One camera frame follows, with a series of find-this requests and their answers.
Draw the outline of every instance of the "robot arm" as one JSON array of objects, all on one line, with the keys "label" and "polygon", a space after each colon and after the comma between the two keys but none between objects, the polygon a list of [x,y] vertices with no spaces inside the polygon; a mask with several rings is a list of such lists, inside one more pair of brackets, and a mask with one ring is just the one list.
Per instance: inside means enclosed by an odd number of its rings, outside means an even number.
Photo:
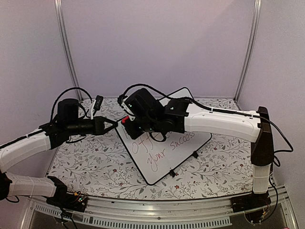
[{"label": "robot arm", "polygon": [[[103,135],[114,129],[116,122],[102,116],[93,117],[93,110],[99,110],[101,103],[102,97],[97,97],[89,109],[90,119],[84,119],[78,117],[78,101],[65,99],[58,103],[58,114],[52,122],[0,146],[0,200],[18,195],[44,196],[48,197],[47,202],[50,204],[83,211],[84,205],[80,205],[80,208],[75,204],[70,206],[73,194],[68,194],[67,187],[56,177],[25,177],[7,171],[30,156],[57,148],[72,135]],[[112,125],[105,128],[105,123]]]},{"label": "robot arm", "polygon": [[260,107],[258,111],[201,108],[188,99],[171,99],[163,106],[144,88],[125,98],[122,106],[130,114],[122,124],[132,139],[143,132],[149,132],[152,138],[152,132],[160,132],[165,141],[168,132],[197,131],[250,141],[253,192],[267,193],[274,147],[266,108]]}]

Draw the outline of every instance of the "red object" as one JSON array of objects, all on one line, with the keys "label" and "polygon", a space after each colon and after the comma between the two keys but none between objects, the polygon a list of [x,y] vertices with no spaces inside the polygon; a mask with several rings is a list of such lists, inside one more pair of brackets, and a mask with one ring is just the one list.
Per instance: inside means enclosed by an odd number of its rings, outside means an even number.
[{"label": "red object", "polygon": [[123,118],[122,123],[125,123],[127,119],[129,119],[129,116],[126,116],[125,118]]}]

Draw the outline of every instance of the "floral tablecloth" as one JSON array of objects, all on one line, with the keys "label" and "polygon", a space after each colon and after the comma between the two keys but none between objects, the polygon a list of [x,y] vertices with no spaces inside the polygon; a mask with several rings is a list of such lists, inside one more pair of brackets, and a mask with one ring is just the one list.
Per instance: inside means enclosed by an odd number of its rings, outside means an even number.
[{"label": "floral tablecloth", "polygon": [[[199,102],[237,110],[232,99],[197,99]],[[83,105],[88,108],[90,101]],[[96,115],[112,120],[125,116],[116,99],[105,99]],[[250,143],[224,135],[212,139],[154,186],[145,183],[115,130],[103,136],[87,136],[74,144],[63,144],[49,171],[70,191],[92,196],[127,199],[190,199],[239,194],[252,189]]]}]

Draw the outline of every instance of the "vertical metal rail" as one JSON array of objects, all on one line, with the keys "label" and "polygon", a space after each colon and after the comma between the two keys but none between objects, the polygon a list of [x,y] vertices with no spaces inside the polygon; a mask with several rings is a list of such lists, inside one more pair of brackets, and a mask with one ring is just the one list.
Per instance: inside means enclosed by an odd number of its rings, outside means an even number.
[{"label": "vertical metal rail", "polygon": [[250,60],[251,60],[251,55],[252,55],[252,52],[253,52],[255,38],[256,38],[256,34],[257,34],[259,16],[260,16],[260,13],[261,13],[261,5],[262,5],[261,0],[255,0],[253,20],[252,20],[252,26],[251,26],[251,33],[250,33],[248,48],[247,48],[247,52],[246,52],[246,57],[244,59],[242,73],[241,73],[241,76],[240,76],[240,79],[239,79],[239,82],[238,82],[238,86],[237,86],[237,90],[235,92],[235,97],[234,97],[234,100],[236,101],[236,103],[239,102],[239,99],[240,99],[240,96],[241,96],[241,93],[242,93],[242,90],[243,90],[244,82],[245,82],[245,79],[246,79],[246,75],[247,75],[247,72],[248,72],[249,63],[250,63]]},{"label": "vertical metal rail", "polygon": [[[68,37],[67,37],[67,31],[66,31],[66,27],[65,27],[64,18],[63,18],[61,0],[55,0],[55,10],[56,10],[58,26],[59,26],[59,30],[60,30],[60,34],[61,34],[63,50],[65,52],[72,84],[74,87],[80,87],[77,76],[76,76],[76,71],[74,68],[73,59],[72,59],[72,55],[71,55],[70,47],[69,47],[69,43],[68,43]],[[79,101],[82,101],[83,97],[81,95],[81,92],[79,90],[75,90],[75,92],[76,92],[77,99]]]}]

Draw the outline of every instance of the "white wall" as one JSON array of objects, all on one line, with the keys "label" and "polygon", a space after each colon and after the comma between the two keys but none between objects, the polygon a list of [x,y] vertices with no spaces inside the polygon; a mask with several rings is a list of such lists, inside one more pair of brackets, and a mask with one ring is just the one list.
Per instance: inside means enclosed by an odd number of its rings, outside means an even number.
[{"label": "white wall", "polygon": [[[48,122],[54,100],[71,86],[54,1],[1,1],[0,145]],[[41,153],[11,171],[43,176],[52,156]],[[18,228],[23,203],[0,202],[0,228]]]},{"label": "white wall", "polygon": [[[305,228],[304,101],[305,1],[263,1],[240,106],[266,106],[271,120],[295,147],[293,154],[278,154],[282,166],[275,176],[287,188],[300,228]],[[275,148],[284,147],[275,134]]]},{"label": "white wall", "polygon": [[134,83],[234,97],[254,0],[65,0],[80,85],[118,96]]}]

